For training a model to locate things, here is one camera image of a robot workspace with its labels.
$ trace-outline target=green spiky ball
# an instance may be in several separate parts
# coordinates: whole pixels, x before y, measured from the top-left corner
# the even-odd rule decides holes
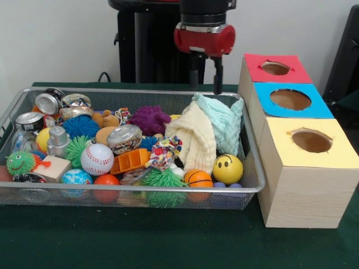
[[[82,169],[81,166],[81,154],[88,147],[88,137],[79,136],[70,141],[66,148],[67,156],[66,160],[69,160],[74,169]]]
[[[18,151],[7,157],[6,167],[11,175],[30,172],[36,165],[34,156],[26,151]]]
[[[181,179],[182,177],[175,175],[170,169],[166,169],[163,172],[153,169],[142,182],[142,185],[153,187],[187,187],[187,184],[183,183]],[[184,203],[186,197],[186,192],[149,192],[146,199],[151,207],[169,208],[180,206]]]

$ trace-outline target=red lid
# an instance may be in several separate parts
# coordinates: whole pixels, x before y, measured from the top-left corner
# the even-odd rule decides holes
[[[296,55],[245,54],[253,82],[312,83]]]

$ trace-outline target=wire mesh basket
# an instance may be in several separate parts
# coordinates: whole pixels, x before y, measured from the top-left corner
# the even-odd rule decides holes
[[[111,89],[59,88],[66,95],[81,93],[91,99],[96,110],[117,110],[127,107],[135,112],[144,105],[160,105],[167,114],[181,114],[193,97],[194,92],[142,91]],[[5,165],[11,152],[11,140],[16,132],[15,119],[32,110],[37,95],[45,88],[32,87],[22,90],[14,98],[0,118],[0,165]],[[237,94],[213,95],[227,106],[240,97]],[[253,195],[264,188],[265,177],[258,149],[246,108],[243,110],[238,158],[242,161],[244,174],[240,181],[243,188],[188,188],[147,187],[127,185],[78,185],[59,183],[0,182],[0,204],[3,205],[47,205],[47,206],[107,206],[107,207],[150,207],[147,200],[153,195],[173,199],[166,207],[198,209],[243,210]]]

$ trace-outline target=cream towel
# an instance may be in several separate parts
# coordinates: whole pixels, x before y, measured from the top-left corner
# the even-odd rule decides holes
[[[183,142],[179,159],[185,165],[185,173],[199,169],[211,174],[216,159],[216,141],[212,123],[197,102],[193,101],[178,119],[167,125],[165,136],[173,135]]]

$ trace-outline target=red ball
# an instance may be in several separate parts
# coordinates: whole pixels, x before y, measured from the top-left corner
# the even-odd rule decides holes
[[[96,178],[94,184],[96,185],[120,185],[118,179],[113,175],[101,175]],[[105,190],[94,190],[95,197],[102,203],[111,203],[118,197],[118,191],[105,191]]]

